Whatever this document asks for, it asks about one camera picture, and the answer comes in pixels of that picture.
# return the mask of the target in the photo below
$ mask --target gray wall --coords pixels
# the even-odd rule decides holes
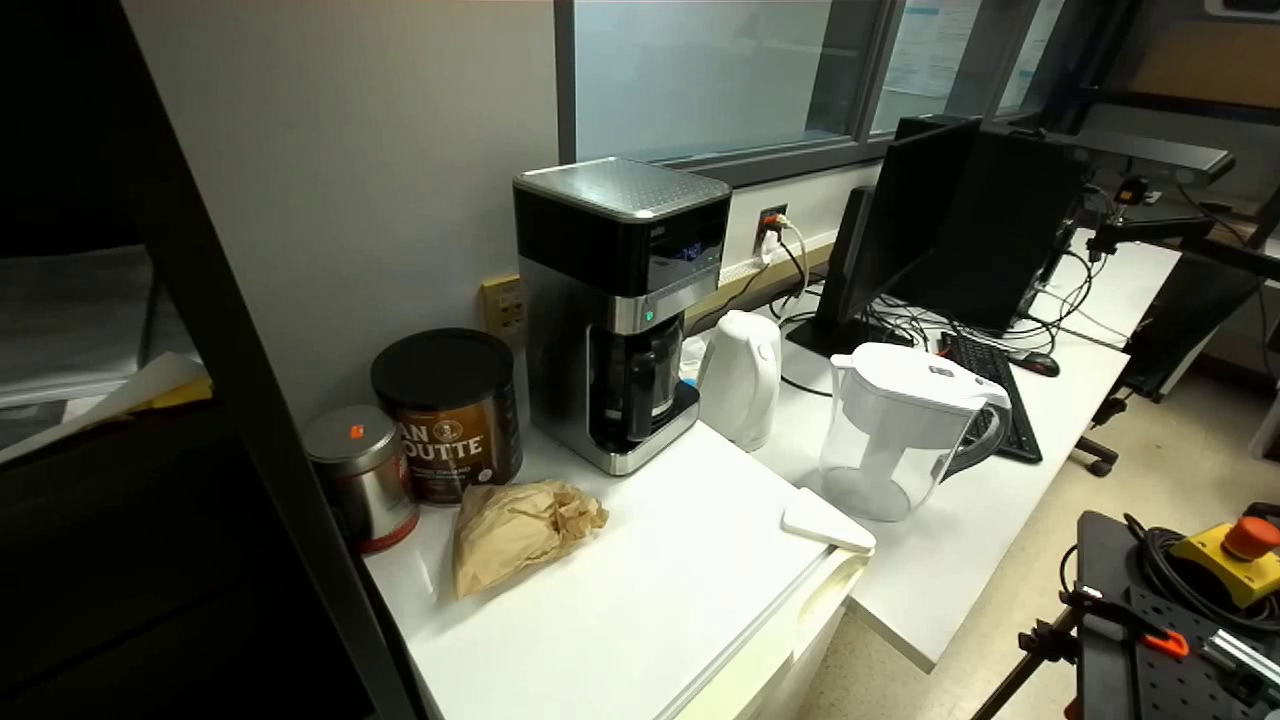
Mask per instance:
[[[296,419],[475,324],[513,176],[556,161],[550,0],[122,7]]]

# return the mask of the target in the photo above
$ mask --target floor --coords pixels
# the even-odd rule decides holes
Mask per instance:
[[[1132,512],[1145,526],[1199,531],[1233,519],[1251,500],[1280,496],[1280,470],[1242,456],[1262,412],[1267,391],[1240,388],[1208,369],[1193,369],[1160,404],[1132,399],[1125,416],[1093,433],[1119,450],[1116,472],[1094,481],[1078,464],[1068,464],[1054,476],[1019,546],[931,671],[920,671],[871,631],[867,617],[853,613],[811,682],[804,720],[970,715],[1019,662],[1017,631],[1058,613],[1058,556],[1072,548],[1083,507],[1106,516]],[[1075,697],[1072,671],[1072,664],[1038,664],[999,715],[1065,715]]]

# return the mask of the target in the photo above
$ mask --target orange object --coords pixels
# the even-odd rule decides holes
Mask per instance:
[[[1280,548],[1280,528],[1262,516],[1240,516],[1224,538],[1224,552],[1242,564],[1260,562],[1271,548]]]
[[[1145,644],[1146,644],[1153,652],[1173,658],[1173,662],[1188,662],[1188,658],[1193,658],[1193,644],[1188,644],[1183,631],[1145,635]]]

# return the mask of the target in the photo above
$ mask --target monitor stand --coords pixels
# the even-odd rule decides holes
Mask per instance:
[[[815,354],[815,357],[840,357],[840,354],[853,354],[858,344],[913,344],[913,338],[890,334],[890,329],[885,329],[875,321],[840,321],[840,324],[832,324],[832,321],[821,321],[821,317],[796,324],[789,334],[789,339],[807,350],[807,354]]]

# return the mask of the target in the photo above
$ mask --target coffee maker lid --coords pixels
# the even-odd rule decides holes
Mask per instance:
[[[584,165],[530,168],[515,176],[520,193],[581,203],[587,212],[648,226],[727,195],[725,182],[675,168],[603,156]]]

